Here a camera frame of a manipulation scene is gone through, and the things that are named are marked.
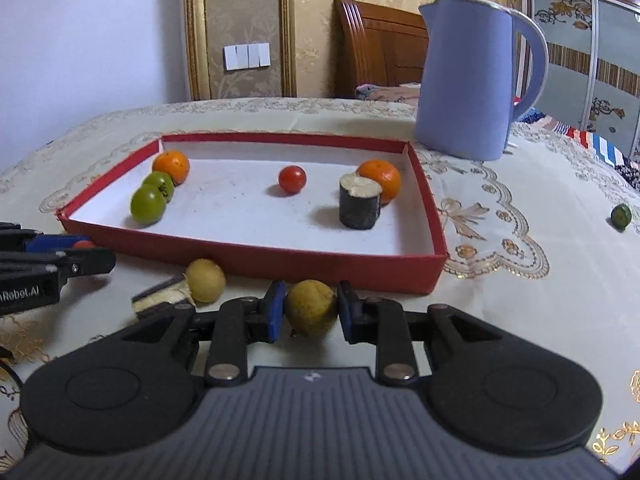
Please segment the black sugarcane piece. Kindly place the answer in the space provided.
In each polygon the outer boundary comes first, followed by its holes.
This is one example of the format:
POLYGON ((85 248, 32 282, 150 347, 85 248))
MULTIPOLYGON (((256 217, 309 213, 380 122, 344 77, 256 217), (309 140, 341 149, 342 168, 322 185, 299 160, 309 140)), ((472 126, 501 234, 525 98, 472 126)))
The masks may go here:
POLYGON ((175 304, 195 306, 188 282, 183 274, 168 278, 168 280, 145 289, 131 298, 131 307, 138 320, 148 318, 159 310, 175 304))
POLYGON ((382 186, 352 172, 340 177, 338 187, 338 215, 344 226, 354 230, 372 229, 380 216, 382 186))

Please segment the dark green lime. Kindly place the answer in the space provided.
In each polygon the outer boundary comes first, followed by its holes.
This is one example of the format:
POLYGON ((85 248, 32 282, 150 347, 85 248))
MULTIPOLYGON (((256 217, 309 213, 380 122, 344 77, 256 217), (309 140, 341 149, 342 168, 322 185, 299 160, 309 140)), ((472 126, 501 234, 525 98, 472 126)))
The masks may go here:
POLYGON ((610 222, 616 230, 625 231, 631 224, 632 213, 627 204, 616 205, 610 213, 610 222))

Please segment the green tomato in tray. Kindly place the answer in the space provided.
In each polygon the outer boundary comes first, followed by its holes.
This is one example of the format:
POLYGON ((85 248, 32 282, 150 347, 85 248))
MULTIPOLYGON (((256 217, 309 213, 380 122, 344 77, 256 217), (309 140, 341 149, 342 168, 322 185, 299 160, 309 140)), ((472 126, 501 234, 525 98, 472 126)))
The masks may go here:
POLYGON ((171 176, 165 171, 152 171, 144 178, 143 184, 153 185, 154 188, 157 188, 160 191, 160 194, 163 195, 163 198, 167 203, 169 203, 174 197, 174 181, 171 179, 171 176))

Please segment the embroidered cream tablecloth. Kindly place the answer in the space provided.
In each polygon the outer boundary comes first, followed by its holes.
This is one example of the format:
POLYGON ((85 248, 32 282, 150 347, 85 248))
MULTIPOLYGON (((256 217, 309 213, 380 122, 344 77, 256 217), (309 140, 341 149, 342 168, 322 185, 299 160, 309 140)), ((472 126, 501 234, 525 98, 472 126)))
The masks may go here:
MULTIPOLYGON (((323 132, 409 139, 405 104, 240 99, 102 115, 1 169, 1 217, 52 233, 54 212, 165 132, 323 132)), ((420 151, 450 255, 431 297, 582 364, 604 404, 590 450, 626 469, 639 456, 639 229, 608 224, 639 197, 574 140, 517 124, 508 154, 468 162, 420 151)))

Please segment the wooden bed headboard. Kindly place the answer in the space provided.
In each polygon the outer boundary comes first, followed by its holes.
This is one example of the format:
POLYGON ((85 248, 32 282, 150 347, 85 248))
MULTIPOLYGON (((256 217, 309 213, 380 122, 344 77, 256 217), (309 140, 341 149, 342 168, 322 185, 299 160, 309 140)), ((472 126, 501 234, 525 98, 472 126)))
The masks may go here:
MULTIPOLYGON (((396 87, 421 84, 428 36, 424 19, 416 13, 357 0, 334 0, 338 49, 335 94, 355 95, 360 84, 396 87)), ((515 37, 515 66, 518 46, 515 37)), ((524 96, 515 83, 515 101, 524 96)))

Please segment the striped colourful bedding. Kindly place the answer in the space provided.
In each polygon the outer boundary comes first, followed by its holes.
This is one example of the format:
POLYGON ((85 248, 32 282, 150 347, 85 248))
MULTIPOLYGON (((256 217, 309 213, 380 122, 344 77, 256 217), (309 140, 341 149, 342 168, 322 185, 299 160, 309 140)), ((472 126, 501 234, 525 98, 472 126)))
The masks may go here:
MULTIPOLYGON (((417 106, 420 84, 401 84, 397 87, 384 87, 377 84, 360 84, 355 90, 355 98, 361 101, 384 101, 417 106)), ((531 108, 519 122, 544 128, 567 136, 580 144, 585 150, 597 157, 605 165, 615 169, 636 191, 639 189, 639 164, 626 158, 612 143, 597 133, 565 125, 557 119, 531 108)))

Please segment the orange tangerine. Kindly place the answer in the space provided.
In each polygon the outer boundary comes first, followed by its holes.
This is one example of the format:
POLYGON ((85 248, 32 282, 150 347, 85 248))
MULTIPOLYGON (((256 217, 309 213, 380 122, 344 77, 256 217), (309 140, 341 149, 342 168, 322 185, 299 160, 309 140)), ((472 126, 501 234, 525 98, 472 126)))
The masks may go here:
POLYGON ((370 159, 363 162, 357 168, 360 177, 369 178, 378 182, 382 188, 381 204, 392 202, 401 189, 400 171, 390 162, 384 159, 370 159))
POLYGON ((161 152, 152 162, 152 170, 168 174, 174 185, 182 185, 190 174, 190 169, 190 160, 179 151, 161 152))

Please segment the sliding door wardrobe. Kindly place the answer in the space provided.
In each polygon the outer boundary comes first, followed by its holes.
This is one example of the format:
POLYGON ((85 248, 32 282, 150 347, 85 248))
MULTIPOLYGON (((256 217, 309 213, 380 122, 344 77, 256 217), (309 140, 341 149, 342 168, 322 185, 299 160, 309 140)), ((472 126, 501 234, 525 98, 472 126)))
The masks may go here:
POLYGON ((536 109, 639 159, 639 0, 527 0, 548 79, 536 109))

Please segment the white wall switch panel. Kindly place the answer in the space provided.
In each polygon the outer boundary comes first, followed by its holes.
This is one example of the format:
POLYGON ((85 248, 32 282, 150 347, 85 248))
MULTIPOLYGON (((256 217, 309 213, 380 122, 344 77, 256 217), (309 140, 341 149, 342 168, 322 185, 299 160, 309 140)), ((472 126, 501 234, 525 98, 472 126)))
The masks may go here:
POLYGON ((227 72, 234 70, 252 70, 253 68, 267 68, 271 65, 270 45, 262 44, 232 44, 225 46, 224 69, 227 72))

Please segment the yellow-brown fruit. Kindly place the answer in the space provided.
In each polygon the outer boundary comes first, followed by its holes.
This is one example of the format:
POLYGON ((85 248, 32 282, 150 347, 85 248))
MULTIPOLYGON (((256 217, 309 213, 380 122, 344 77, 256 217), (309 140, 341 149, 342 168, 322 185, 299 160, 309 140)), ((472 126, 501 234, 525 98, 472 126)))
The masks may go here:
POLYGON ((217 263, 208 259, 192 261, 184 272, 191 296, 201 304, 212 304, 224 292, 227 280, 217 263))
POLYGON ((284 314, 297 335, 323 335, 337 319, 334 291, 316 280, 299 282, 286 295, 284 314))

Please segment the red cardboard tray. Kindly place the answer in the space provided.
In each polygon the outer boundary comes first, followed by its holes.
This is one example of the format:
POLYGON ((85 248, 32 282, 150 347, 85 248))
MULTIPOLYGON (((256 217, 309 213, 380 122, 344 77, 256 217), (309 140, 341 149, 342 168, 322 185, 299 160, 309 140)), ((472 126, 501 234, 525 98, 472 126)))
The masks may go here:
POLYGON ((381 292, 431 292, 448 258, 442 225, 416 149, 408 142, 292 132, 165 134, 132 152, 56 214, 66 231, 115 252, 185 266, 209 258, 248 278, 381 292), (160 220, 139 226, 130 200, 164 151, 183 152, 190 174, 160 220), (370 230, 338 218, 338 180, 360 162, 401 171, 399 195, 370 230), (297 194, 278 185, 282 168, 307 175, 297 194))

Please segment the gold wall frame moulding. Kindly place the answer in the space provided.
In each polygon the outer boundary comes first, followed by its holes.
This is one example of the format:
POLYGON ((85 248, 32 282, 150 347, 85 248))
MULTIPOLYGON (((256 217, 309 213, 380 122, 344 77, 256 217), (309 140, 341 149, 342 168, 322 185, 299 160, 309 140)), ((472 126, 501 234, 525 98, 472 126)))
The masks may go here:
POLYGON ((183 0, 183 15, 192 99, 296 96, 294 0, 183 0), (269 67, 224 69, 225 46, 263 42, 269 67))

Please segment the green tomato outside tray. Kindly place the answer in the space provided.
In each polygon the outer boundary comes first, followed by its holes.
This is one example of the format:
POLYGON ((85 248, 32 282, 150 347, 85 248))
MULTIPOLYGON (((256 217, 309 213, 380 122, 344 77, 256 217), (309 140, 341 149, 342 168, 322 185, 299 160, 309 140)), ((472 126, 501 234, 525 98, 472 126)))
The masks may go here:
POLYGON ((142 184, 131 196, 131 217, 142 226, 149 226, 160 220, 165 210, 165 197, 154 185, 142 184))

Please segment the red cherry tomato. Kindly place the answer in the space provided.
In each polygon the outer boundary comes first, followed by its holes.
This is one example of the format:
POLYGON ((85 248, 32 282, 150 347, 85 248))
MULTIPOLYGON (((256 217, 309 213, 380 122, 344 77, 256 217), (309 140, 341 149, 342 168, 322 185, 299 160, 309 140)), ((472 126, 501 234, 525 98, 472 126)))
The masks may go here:
POLYGON ((75 244, 73 244, 73 249, 90 249, 95 248, 96 244, 94 244, 91 240, 78 240, 75 244))
POLYGON ((306 183, 307 175, 301 166, 286 166, 279 172, 278 185, 285 193, 297 194, 305 187, 306 183))

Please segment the blue electric kettle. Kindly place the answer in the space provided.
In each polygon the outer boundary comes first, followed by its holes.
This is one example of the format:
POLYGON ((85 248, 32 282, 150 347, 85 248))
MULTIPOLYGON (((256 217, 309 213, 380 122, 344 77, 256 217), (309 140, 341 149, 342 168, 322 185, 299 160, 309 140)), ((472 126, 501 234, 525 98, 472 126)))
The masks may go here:
POLYGON ((491 162, 512 122, 539 99, 549 65, 542 29, 526 14, 489 0, 435 0, 420 6, 428 47, 416 111, 416 140, 457 158, 491 162), (533 57, 524 96, 515 101, 515 37, 533 57))

